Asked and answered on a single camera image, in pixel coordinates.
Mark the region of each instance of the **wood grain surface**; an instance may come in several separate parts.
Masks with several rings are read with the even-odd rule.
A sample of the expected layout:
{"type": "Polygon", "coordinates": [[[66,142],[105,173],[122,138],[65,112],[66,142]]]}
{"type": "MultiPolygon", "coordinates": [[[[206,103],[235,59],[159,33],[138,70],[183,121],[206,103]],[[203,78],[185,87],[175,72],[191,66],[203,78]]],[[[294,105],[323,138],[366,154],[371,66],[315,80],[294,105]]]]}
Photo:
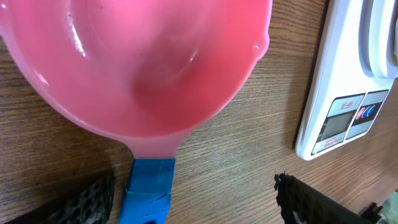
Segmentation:
{"type": "MultiPolygon", "coordinates": [[[[177,153],[167,223],[282,223],[286,171],[358,213],[398,188],[398,88],[363,138],[306,162],[293,145],[312,79],[324,0],[275,0],[271,46],[234,100],[177,153]]],[[[0,223],[113,168],[116,223],[132,155],[72,124],[30,87],[0,44],[0,223]]]]}

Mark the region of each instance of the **white scale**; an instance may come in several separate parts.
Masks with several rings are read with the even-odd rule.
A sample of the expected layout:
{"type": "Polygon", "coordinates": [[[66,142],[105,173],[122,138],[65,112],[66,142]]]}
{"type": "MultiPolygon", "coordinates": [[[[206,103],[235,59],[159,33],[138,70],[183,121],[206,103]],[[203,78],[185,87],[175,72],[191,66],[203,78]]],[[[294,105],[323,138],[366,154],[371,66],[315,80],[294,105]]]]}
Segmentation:
{"type": "Polygon", "coordinates": [[[310,160],[364,136],[398,76],[394,0],[331,0],[296,142],[310,160]]]}

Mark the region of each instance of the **scale label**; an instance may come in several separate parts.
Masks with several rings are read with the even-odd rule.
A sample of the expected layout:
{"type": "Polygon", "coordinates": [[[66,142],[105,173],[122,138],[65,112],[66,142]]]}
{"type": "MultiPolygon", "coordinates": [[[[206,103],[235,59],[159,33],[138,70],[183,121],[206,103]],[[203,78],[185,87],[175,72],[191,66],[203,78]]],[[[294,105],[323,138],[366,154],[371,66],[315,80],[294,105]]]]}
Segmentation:
{"type": "Polygon", "coordinates": [[[346,139],[353,138],[369,130],[387,94],[388,90],[368,93],[355,116],[355,120],[349,129],[346,139]]]}
{"type": "Polygon", "coordinates": [[[323,122],[312,155],[343,142],[349,124],[359,108],[365,93],[337,97],[333,100],[323,122]]]}

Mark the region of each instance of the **table surface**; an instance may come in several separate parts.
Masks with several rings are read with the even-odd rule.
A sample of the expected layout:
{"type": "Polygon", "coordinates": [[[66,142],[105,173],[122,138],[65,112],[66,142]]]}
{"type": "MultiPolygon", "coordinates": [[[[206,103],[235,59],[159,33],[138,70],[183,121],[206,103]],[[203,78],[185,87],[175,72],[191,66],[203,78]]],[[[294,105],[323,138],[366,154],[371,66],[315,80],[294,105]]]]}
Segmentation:
{"type": "MultiPolygon", "coordinates": [[[[398,88],[365,137],[312,161],[296,156],[324,0],[275,0],[271,46],[234,100],[177,153],[167,223],[282,223],[274,174],[286,171],[358,213],[398,188],[398,88]]],[[[132,155],[42,100],[0,44],[0,223],[113,167],[116,223],[132,155]]]]}

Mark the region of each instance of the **black textured object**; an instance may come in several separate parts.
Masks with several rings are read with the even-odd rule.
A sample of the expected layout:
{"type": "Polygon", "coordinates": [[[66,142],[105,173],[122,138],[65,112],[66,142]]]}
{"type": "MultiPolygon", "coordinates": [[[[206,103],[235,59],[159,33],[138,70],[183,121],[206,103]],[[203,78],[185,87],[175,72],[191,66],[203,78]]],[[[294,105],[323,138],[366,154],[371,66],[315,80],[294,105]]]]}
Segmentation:
{"type": "Polygon", "coordinates": [[[366,209],[362,213],[362,217],[364,217],[367,220],[370,220],[373,223],[377,223],[380,219],[381,216],[379,215],[381,213],[381,210],[383,209],[383,206],[378,207],[376,203],[370,204],[368,209],[366,209]]]}
{"type": "Polygon", "coordinates": [[[357,214],[287,174],[275,175],[280,214],[285,223],[370,224],[357,214]]]}
{"type": "Polygon", "coordinates": [[[115,177],[109,170],[76,189],[6,224],[105,224],[113,207],[115,177]]]}

